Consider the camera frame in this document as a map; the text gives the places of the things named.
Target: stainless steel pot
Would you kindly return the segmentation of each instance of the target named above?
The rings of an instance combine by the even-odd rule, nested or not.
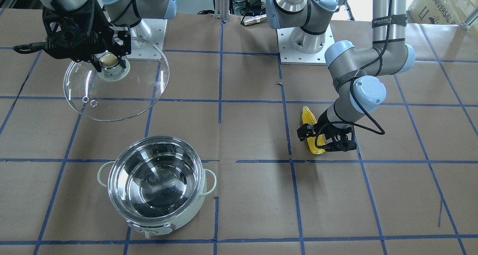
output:
[[[111,164],[105,184],[100,175]],[[209,191],[206,173],[214,178]],[[193,147],[169,136],[137,141],[102,165],[97,178],[108,187],[111,203],[128,225],[146,238],[172,233],[191,221],[217,183],[215,174],[202,168]]]

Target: metal pole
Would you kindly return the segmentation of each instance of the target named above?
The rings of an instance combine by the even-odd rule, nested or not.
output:
[[[478,19],[478,7],[460,24],[461,29],[468,30],[473,22]]]
[[[215,0],[214,17],[229,22],[229,0]]]
[[[373,0],[373,18],[381,18],[388,16],[389,0]],[[406,13],[405,0],[392,1],[391,15],[404,15]],[[386,39],[387,26],[376,27],[373,29],[373,41],[382,41]],[[405,27],[398,24],[390,26],[389,39],[399,39],[405,37]]]

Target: blue tape line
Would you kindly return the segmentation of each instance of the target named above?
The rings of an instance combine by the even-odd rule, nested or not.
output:
[[[10,110],[8,110],[7,116],[5,117],[5,119],[3,120],[2,125],[0,126],[0,134],[3,132],[3,129],[5,129],[5,126],[7,125],[8,119],[10,119],[10,116],[12,115],[13,109],[15,108],[15,105],[17,104],[18,98],[19,98],[20,94],[22,93],[22,91],[24,90],[25,83],[27,83],[27,80],[30,78],[30,75],[31,75],[33,69],[35,68],[36,63],[38,62],[38,59],[40,58],[40,55],[41,55],[42,52],[43,51],[41,50],[36,55],[36,58],[35,58],[33,64],[31,65],[30,70],[28,71],[27,77],[25,78],[24,82],[22,83],[22,86],[20,87],[20,90],[18,92],[17,97],[13,101],[13,104],[10,107]]]
[[[282,79],[282,70],[280,69],[280,57],[277,57],[277,67],[279,70],[279,79]],[[289,121],[287,119],[287,103],[285,102],[285,91],[284,85],[279,84],[280,86],[280,94],[282,96],[282,110],[284,111],[284,122],[285,122],[285,136],[287,137],[287,150],[289,151],[289,155],[292,155],[292,146],[291,146],[291,136],[289,133]]]
[[[426,42],[428,43],[428,45],[430,46],[430,49],[432,50],[433,55],[434,55],[435,58],[438,60],[438,64],[440,65],[440,68],[442,68],[442,71],[443,71],[443,73],[444,73],[444,75],[445,75],[445,78],[447,78],[448,83],[449,83],[449,85],[450,85],[450,87],[451,87],[451,89],[452,89],[454,95],[456,96],[456,99],[458,100],[458,102],[460,103],[460,105],[461,105],[463,111],[465,112],[465,115],[466,115],[466,117],[468,118],[468,122],[470,123],[471,127],[473,128],[473,131],[475,131],[476,136],[478,136],[478,130],[476,129],[476,127],[475,127],[475,125],[473,124],[473,122],[471,121],[470,115],[468,115],[468,112],[466,111],[466,108],[463,106],[463,103],[461,102],[461,99],[460,99],[460,97],[458,96],[458,93],[456,92],[456,90],[455,90],[453,84],[451,83],[451,80],[450,80],[450,78],[449,78],[447,72],[445,71],[445,68],[443,67],[442,61],[438,58],[437,52],[435,52],[435,49],[433,48],[432,44],[430,43],[430,40],[428,39],[427,35],[425,34],[425,31],[423,30],[423,27],[422,27],[421,25],[419,25],[419,27],[420,27],[420,30],[421,30],[422,33],[423,33],[423,36],[425,37]]]
[[[464,61],[464,60],[429,60],[429,59],[416,59],[418,62],[442,62],[442,63],[478,63],[478,61]]]
[[[304,242],[342,242],[342,241],[372,241],[380,240],[379,236],[353,236],[353,237],[306,237]]]
[[[39,163],[61,163],[64,159],[47,159],[47,158],[0,158],[0,162],[39,162]],[[67,163],[106,163],[109,159],[66,159]],[[220,160],[201,160],[202,163],[219,162]],[[456,160],[362,160],[365,164],[459,164],[459,165],[476,165],[478,161],[456,161]],[[257,163],[311,163],[311,164],[358,164],[359,160],[237,160],[236,163],[257,164]]]
[[[224,54],[236,55],[253,55],[253,56],[279,56],[278,53],[239,53],[239,52],[223,52]]]
[[[13,95],[3,95],[0,96],[0,99],[15,99],[16,96]],[[60,96],[19,96],[18,99],[43,99],[43,100],[63,100],[65,97]],[[82,97],[72,97],[72,100],[82,100]],[[97,100],[120,100],[120,101],[150,101],[149,98],[121,98],[121,97],[104,97],[97,98]],[[209,103],[218,103],[219,100],[216,99],[172,99],[172,98],[160,98],[159,101],[162,102],[209,102]],[[281,100],[221,100],[222,103],[283,103]],[[325,104],[331,105],[332,101],[294,101],[286,100],[286,104]],[[383,103],[382,105],[387,106],[404,106],[404,103]],[[476,108],[478,105],[472,104],[407,104],[410,106],[418,107],[469,107]]]
[[[213,53],[219,54],[218,51],[194,51],[194,50],[163,50],[164,52],[176,52],[176,53]]]
[[[235,238],[235,239],[225,239],[217,241],[218,243],[276,243],[276,242],[299,242],[299,238],[256,238],[256,239],[242,239],[242,238]]]
[[[331,105],[333,102],[329,101],[286,101],[286,104],[326,104]]]
[[[128,231],[126,232],[126,241],[124,243],[123,255],[128,255],[128,247],[130,246],[130,237],[131,237],[131,227],[128,226]]]
[[[387,240],[405,240],[405,239],[449,239],[456,238],[454,234],[431,234],[431,235],[391,235]]]
[[[219,103],[218,103],[218,114],[217,114],[217,123],[222,122],[222,62],[223,62],[223,47],[224,47],[224,24],[226,22],[221,22],[221,41],[220,41],[220,56],[219,56]]]
[[[53,189],[52,198],[50,199],[50,204],[48,205],[48,209],[46,211],[46,215],[45,215],[45,218],[43,220],[43,225],[41,226],[40,234],[38,235],[38,242],[40,242],[42,240],[43,234],[45,233],[46,224],[48,223],[48,219],[50,218],[50,213],[51,213],[52,208],[53,208],[53,203],[55,202],[56,193],[58,192],[58,187],[60,186],[60,180],[61,180],[61,177],[63,175],[63,171],[65,170],[66,160],[68,158],[68,155],[70,154],[71,146],[73,144],[73,140],[75,139],[75,136],[76,136],[76,133],[77,133],[77,130],[78,130],[78,126],[80,124],[80,120],[81,120],[81,114],[78,114],[77,122],[75,124],[74,129],[73,129],[73,133],[70,137],[70,142],[68,143],[68,148],[66,149],[66,152],[65,152],[64,161],[61,165],[60,172],[58,173],[58,178],[56,179],[55,188]],[[39,247],[40,247],[40,244],[38,243],[35,246],[34,255],[37,255]]]
[[[67,163],[103,163],[104,164],[111,161],[112,160],[108,160],[108,159],[66,159]]]
[[[148,136],[149,134],[149,127],[151,124],[151,116],[152,116],[152,110],[153,110],[153,105],[154,105],[154,97],[156,96],[156,89],[158,86],[158,80],[159,80],[159,75],[161,74],[161,63],[158,63],[158,68],[156,70],[156,79],[154,80],[154,88],[152,90],[152,95],[151,95],[151,104],[150,108],[148,110],[148,119],[146,121],[146,129],[145,129],[145,137]]]
[[[460,238],[478,239],[478,234],[460,234]],[[346,242],[346,241],[377,241],[377,240],[406,240],[406,239],[456,239],[455,234],[430,234],[430,235],[390,235],[380,238],[379,236],[352,236],[352,237],[305,237],[304,242]],[[192,244],[192,243],[276,243],[276,242],[299,242],[299,238],[259,238],[259,239],[186,239],[186,240],[131,240],[130,245],[150,245],[155,243],[167,244]],[[125,240],[104,241],[0,241],[0,245],[124,245]]]
[[[384,233],[382,231],[382,226],[380,224],[380,219],[379,219],[379,213],[377,212],[377,206],[375,205],[375,199],[373,198],[372,194],[372,187],[370,187],[369,183],[369,177],[367,176],[367,170],[365,170],[365,165],[362,159],[362,154],[360,153],[360,148],[358,146],[357,138],[355,138],[356,143],[357,143],[357,154],[358,154],[358,159],[360,161],[360,167],[362,168],[362,174],[363,178],[365,180],[365,185],[367,186],[367,191],[369,192],[369,197],[370,197],[370,203],[372,204],[372,210],[373,214],[375,216],[375,222],[377,223],[377,229],[379,231],[379,236],[380,236],[380,242],[382,244],[382,250],[384,251],[384,255],[387,255],[387,247],[385,246],[385,239],[384,239]]]
[[[209,53],[209,54],[231,54],[231,55],[252,55],[252,56],[279,56],[278,53],[242,53],[242,52],[225,52],[221,48],[220,51],[196,51],[196,50],[173,50],[173,49],[167,49],[163,50],[164,52],[178,52],[178,53]]]
[[[217,241],[217,233],[219,231],[219,196],[214,197],[214,239]]]
[[[278,100],[221,100],[225,103],[269,103],[269,104],[279,104],[282,101]]]
[[[428,41],[428,38],[425,36],[425,39],[427,39],[427,42],[429,44],[429,46],[432,48],[430,42]],[[448,209],[448,204],[447,204],[447,201],[445,200],[445,198],[443,197],[443,193],[442,193],[442,189],[440,188],[440,184],[438,183],[438,180],[437,180],[437,177],[435,175],[435,172],[433,171],[433,168],[432,168],[432,163],[430,162],[430,159],[428,158],[428,154],[425,150],[425,145],[423,144],[423,141],[422,141],[422,137],[420,136],[420,133],[418,132],[418,129],[415,125],[415,121],[413,119],[413,116],[412,116],[412,112],[410,111],[410,108],[408,107],[408,104],[407,104],[407,100],[405,99],[405,96],[403,95],[403,92],[401,90],[401,87],[400,87],[400,84],[398,83],[398,79],[396,77],[396,75],[393,75],[393,78],[395,80],[395,83],[397,84],[397,87],[398,87],[398,90],[400,92],[400,95],[401,95],[401,98],[403,100],[403,103],[405,103],[405,108],[407,109],[407,112],[408,112],[408,116],[410,117],[410,121],[412,122],[412,125],[413,125],[413,129],[415,130],[415,133],[417,135],[417,138],[418,138],[418,142],[420,143],[420,147],[422,148],[422,151],[423,151],[423,154],[425,155],[425,159],[427,160],[428,162],[428,167],[430,169],[430,172],[432,173],[432,177],[433,177],[433,180],[435,181],[435,185],[437,186],[437,189],[438,189],[438,192],[440,194],[440,198],[442,199],[443,201],[443,206],[445,207],[445,210],[447,211],[447,214],[448,214],[448,218],[450,219],[450,222],[451,222],[451,225],[453,227],[453,230],[454,230],[454,233],[456,235],[456,238],[458,238],[458,242],[460,244],[460,247],[461,247],[461,251],[463,252],[463,255],[466,255],[466,251],[465,251],[465,247],[463,246],[463,243],[461,241],[461,238],[459,237],[459,233],[458,233],[458,230],[456,229],[456,225],[454,224],[454,221],[453,221],[453,217],[451,216],[451,212],[450,210]]]
[[[461,60],[440,60],[442,63],[478,63],[478,61],[461,61]]]
[[[302,232],[302,218],[300,214],[299,193],[297,192],[297,179],[295,178],[294,163],[291,162],[292,184],[294,186],[295,212],[297,213],[297,226],[299,229],[299,242],[302,255],[305,255],[304,234]]]
[[[61,162],[63,162],[63,159],[0,158],[0,162],[39,162],[39,163],[61,163]]]
[[[289,134],[289,121],[287,119],[287,105],[285,103],[285,93],[284,93],[284,86],[280,85],[280,92],[282,93],[282,109],[284,111],[284,121],[285,121],[285,136],[287,137],[287,150],[289,151],[289,155],[292,155],[292,146],[291,146],[291,136]]]

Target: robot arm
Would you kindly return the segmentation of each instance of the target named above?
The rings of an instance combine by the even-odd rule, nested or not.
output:
[[[131,53],[130,27],[142,18],[169,19],[176,15],[176,0],[103,0],[112,24],[97,0],[41,0],[41,3],[47,40],[13,49],[21,54],[44,50],[55,59],[85,61],[98,72],[102,63],[97,54],[106,51],[126,68],[122,57]]]
[[[295,27],[292,46],[306,54],[318,53],[338,0],[266,0],[267,21],[272,29]]]
[[[309,5],[313,1],[316,1],[316,6]],[[297,30],[299,27],[305,33],[302,38],[309,37],[307,41],[311,42],[313,36],[320,35],[330,22],[333,12],[331,6],[326,6],[328,3],[331,2],[268,0],[266,3],[268,22],[274,29],[296,27],[295,30]],[[373,0],[373,47],[355,49],[350,41],[339,41],[327,49],[326,63],[339,98],[321,114],[316,124],[304,124],[297,130],[301,141],[324,134],[326,139],[332,139],[332,141],[317,147],[326,151],[348,151],[357,148],[354,126],[377,134],[385,134],[369,112],[382,104],[386,97],[385,86],[376,76],[405,72],[415,62],[413,48],[405,44],[407,22],[405,13],[405,0]],[[294,46],[297,50],[314,53],[303,50],[306,47],[306,40],[301,40],[300,36],[290,39],[302,44]],[[321,50],[316,45],[309,48],[314,48],[316,52]],[[376,124],[379,131],[355,123],[365,115]]]

